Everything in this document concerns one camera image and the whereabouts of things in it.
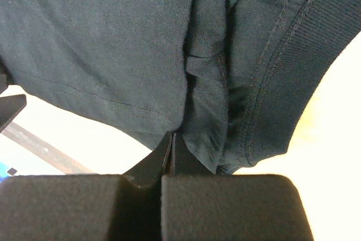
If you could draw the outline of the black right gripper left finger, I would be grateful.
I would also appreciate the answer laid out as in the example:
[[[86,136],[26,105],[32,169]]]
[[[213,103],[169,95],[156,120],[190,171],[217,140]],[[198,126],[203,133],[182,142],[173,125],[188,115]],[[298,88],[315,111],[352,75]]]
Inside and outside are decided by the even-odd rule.
[[[156,148],[122,176],[140,189],[153,186],[165,173],[171,146],[172,132],[166,132]]]

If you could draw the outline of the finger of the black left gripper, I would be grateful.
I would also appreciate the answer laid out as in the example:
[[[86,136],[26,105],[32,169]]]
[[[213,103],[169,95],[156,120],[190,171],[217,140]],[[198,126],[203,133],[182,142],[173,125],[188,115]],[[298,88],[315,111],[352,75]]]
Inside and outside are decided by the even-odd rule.
[[[27,98],[25,94],[1,97],[0,132],[4,131],[26,105]]]
[[[7,74],[3,67],[0,67],[0,93],[8,88]]]

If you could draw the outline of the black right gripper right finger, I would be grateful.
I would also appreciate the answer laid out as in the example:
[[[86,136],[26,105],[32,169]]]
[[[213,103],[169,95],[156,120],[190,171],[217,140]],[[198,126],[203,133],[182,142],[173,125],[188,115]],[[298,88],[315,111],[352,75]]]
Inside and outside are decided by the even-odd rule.
[[[170,151],[171,175],[213,175],[187,148],[180,133],[174,133]]]

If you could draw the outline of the black t-shirt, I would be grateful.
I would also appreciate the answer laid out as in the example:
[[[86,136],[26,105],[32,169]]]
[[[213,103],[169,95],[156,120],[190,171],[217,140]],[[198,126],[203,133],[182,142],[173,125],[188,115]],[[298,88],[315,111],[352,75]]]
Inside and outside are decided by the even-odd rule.
[[[284,154],[360,32],[360,0],[1,0],[1,68],[148,148],[167,131],[213,173]]]

